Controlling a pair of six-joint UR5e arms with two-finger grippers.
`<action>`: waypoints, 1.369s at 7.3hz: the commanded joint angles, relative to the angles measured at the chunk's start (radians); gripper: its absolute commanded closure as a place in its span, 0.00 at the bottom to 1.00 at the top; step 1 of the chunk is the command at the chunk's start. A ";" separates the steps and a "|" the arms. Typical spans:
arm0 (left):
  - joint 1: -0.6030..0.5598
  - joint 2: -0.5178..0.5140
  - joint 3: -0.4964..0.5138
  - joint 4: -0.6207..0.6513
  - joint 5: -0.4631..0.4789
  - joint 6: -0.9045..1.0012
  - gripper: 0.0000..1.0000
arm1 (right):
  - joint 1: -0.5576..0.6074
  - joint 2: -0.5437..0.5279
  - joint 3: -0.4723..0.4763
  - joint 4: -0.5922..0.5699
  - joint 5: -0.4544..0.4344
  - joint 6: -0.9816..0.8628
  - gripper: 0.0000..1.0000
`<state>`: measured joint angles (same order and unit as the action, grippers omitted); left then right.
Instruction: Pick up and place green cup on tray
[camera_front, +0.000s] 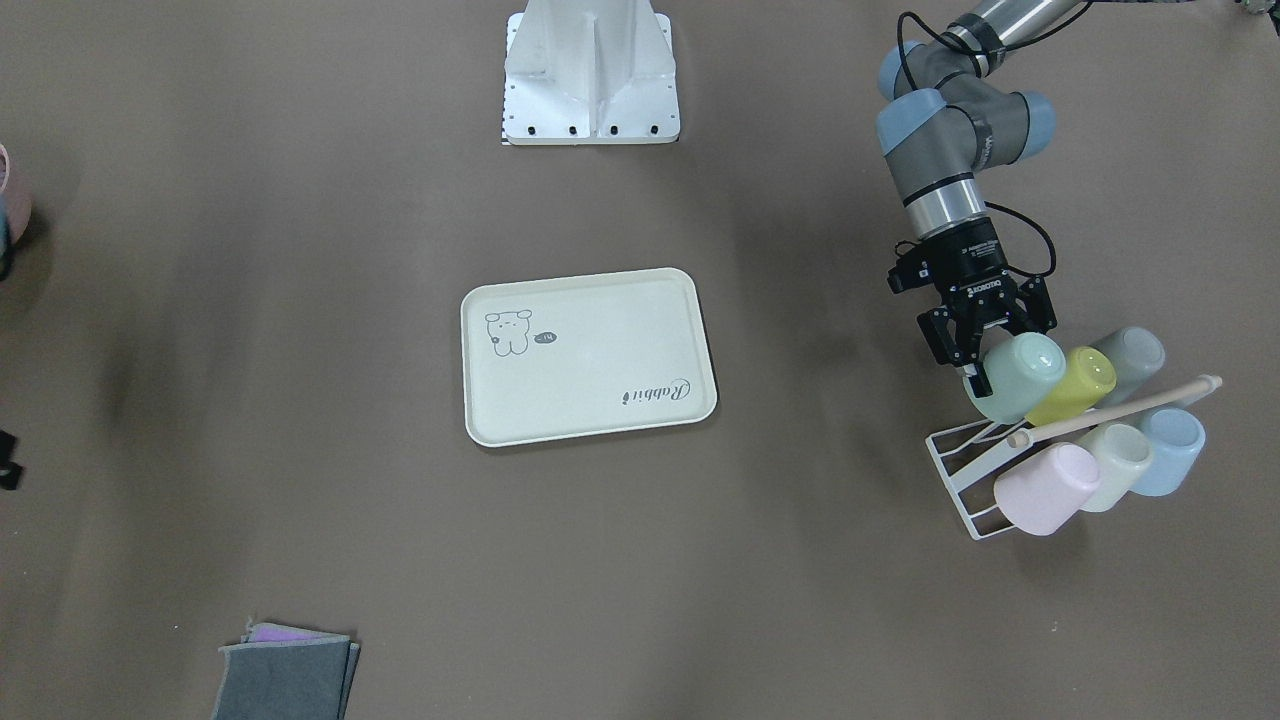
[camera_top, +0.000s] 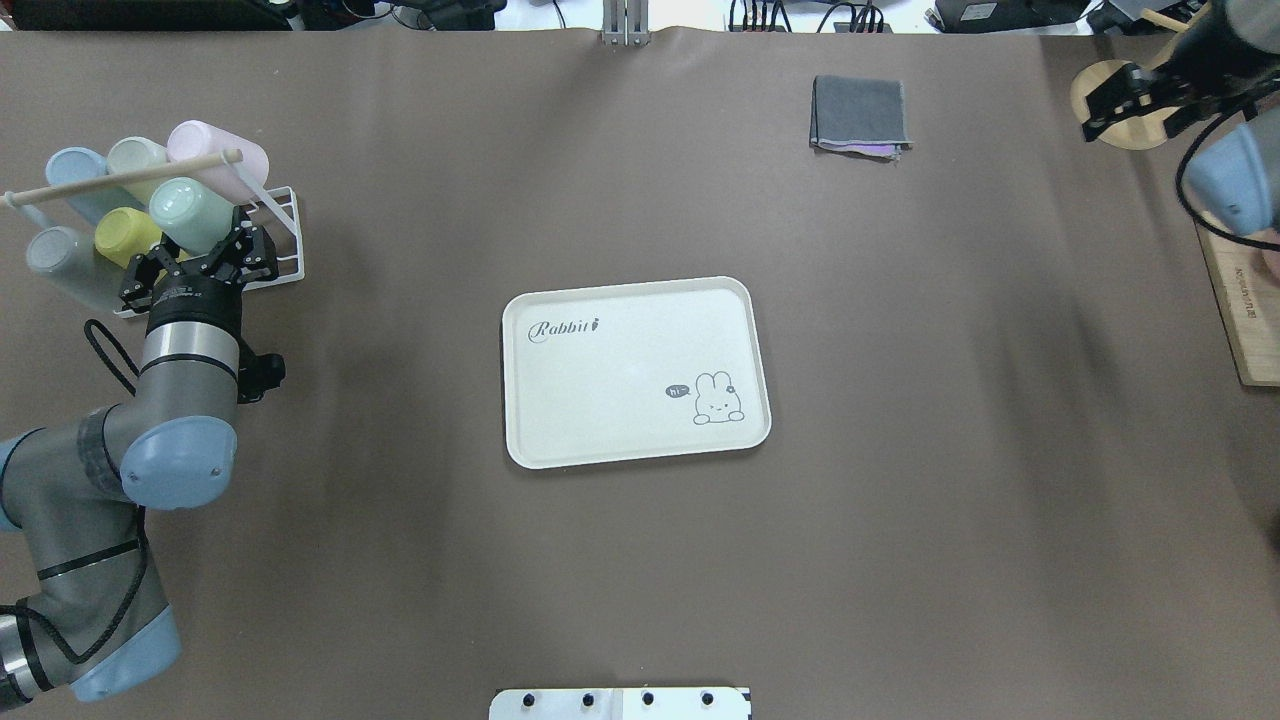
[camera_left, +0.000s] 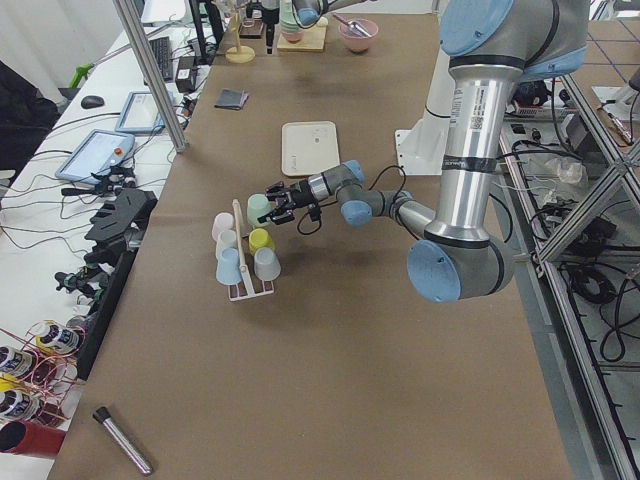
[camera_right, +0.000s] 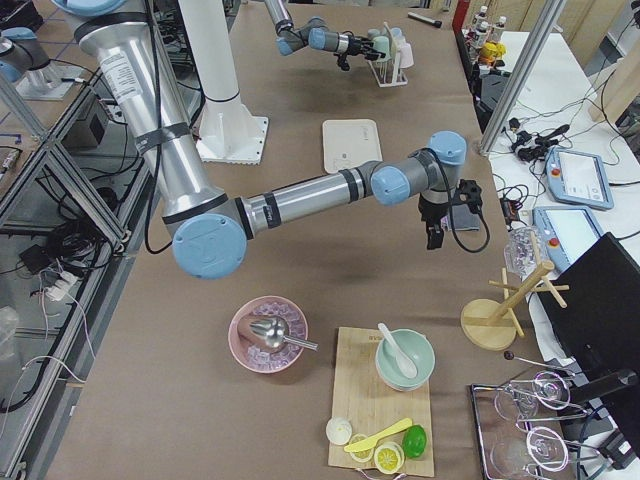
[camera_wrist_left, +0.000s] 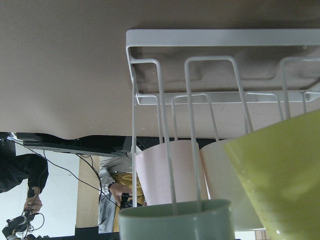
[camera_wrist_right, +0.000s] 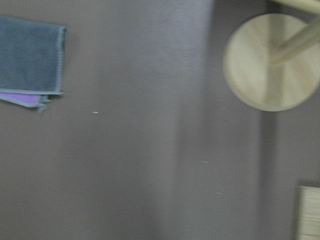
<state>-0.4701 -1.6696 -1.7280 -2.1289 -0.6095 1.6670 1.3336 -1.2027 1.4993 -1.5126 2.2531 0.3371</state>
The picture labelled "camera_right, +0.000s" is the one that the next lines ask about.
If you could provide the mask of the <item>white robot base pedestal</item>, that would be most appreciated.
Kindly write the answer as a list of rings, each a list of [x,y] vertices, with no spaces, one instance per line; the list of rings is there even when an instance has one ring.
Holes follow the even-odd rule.
[[[269,120],[244,105],[223,3],[182,0],[179,8],[205,96],[196,143],[208,162],[257,165]]]

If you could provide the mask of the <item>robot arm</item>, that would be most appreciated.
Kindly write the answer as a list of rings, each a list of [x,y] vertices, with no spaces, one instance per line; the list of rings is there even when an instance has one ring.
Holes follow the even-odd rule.
[[[429,249],[439,248],[454,229],[455,206],[481,211],[480,187],[461,176],[466,142],[451,131],[434,134],[398,163],[368,161],[251,198],[230,198],[209,180],[204,165],[258,162],[268,121],[241,100],[222,4],[179,5],[204,95],[198,129],[189,124],[149,2],[63,1],[60,8],[80,48],[97,59],[129,123],[163,197],[174,258],[194,277],[234,272],[260,231],[366,197],[385,206],[417,197]]]
[[[266,0],[264,4],[274,25],[276,45],[282,56],[292,55],[309,46],[333,54],[343,71],[350,70],[349,56],[361,55],[369,61],[387,57],[386,53],[374,47],[373,41],[368,37],[331,31],[325,20],[318,16],[311,17],[306,24],[296,27],[284,1]]]

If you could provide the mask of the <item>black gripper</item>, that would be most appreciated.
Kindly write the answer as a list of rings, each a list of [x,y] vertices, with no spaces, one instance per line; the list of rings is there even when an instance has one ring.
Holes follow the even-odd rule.
[[[377,61],[378,52],[372,48],[372,39],[368,35],[340,33],[335,52],[336,63],[341,70],[349,70],[350,65],[347,60],[349,55],[362,55],[368,61]]]
[[[452,194],[452,201],[453,204],[450,204],[447,196],[444,196],[442,202],[428,199],[423,194],[419,196],[418,209],[421,220],[427,225],[427,250],[436,250],[443,246],[447,230],[445,228],[447,210],[453,205],[466,204],[471,212],[478,214],[480,218],[481,187],[475,180],[461,179]]]

